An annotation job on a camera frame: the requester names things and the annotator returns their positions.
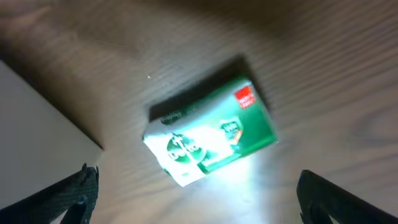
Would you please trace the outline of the white box with pink interior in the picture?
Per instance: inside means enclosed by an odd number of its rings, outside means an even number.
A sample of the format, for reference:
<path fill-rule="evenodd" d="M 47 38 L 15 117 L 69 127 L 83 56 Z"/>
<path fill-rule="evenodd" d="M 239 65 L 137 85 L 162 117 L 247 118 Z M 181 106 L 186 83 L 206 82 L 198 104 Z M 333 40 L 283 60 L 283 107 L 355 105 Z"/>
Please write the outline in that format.
<path fill-rule="evenodd" d="M 102 149 L 1 63 L 1 207 L 98 163 Z"/>

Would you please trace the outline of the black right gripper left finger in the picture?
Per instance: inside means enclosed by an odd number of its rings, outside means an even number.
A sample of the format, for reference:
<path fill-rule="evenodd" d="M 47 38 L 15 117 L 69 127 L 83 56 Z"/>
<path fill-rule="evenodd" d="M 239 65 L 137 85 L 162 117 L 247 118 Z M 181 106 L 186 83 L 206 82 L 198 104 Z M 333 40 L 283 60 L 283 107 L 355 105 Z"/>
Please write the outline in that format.
<path fill-rule="evenodd" d="M 71 176 L 1 209 L 1 223 L 89 223 L 99 192 L 98 167 L 84 164 Z"/>

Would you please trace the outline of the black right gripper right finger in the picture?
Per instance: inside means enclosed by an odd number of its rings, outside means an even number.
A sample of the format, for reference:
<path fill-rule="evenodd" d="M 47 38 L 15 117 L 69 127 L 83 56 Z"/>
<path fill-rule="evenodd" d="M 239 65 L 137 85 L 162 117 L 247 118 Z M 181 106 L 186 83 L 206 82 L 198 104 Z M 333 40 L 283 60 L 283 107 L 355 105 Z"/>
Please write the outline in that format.
<path fill-rule="evenodd" d="M 301 219 L 305 224 L 397 223 L 397 217 L 367 203 L 310 170 L 297 185 Z"/>

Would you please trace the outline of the green Dettol soap box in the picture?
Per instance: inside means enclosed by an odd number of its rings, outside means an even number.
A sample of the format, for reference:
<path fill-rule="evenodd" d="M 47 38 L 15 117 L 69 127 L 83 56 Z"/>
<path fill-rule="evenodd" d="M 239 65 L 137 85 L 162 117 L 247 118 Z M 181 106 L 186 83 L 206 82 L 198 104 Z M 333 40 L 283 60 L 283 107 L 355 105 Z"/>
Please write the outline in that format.
<path fill-rule="evenodd" d="M 279 138 L 253 82 L 238 77 L 151 121 L 142 140 L 161 168 L 185 187 Z"/>

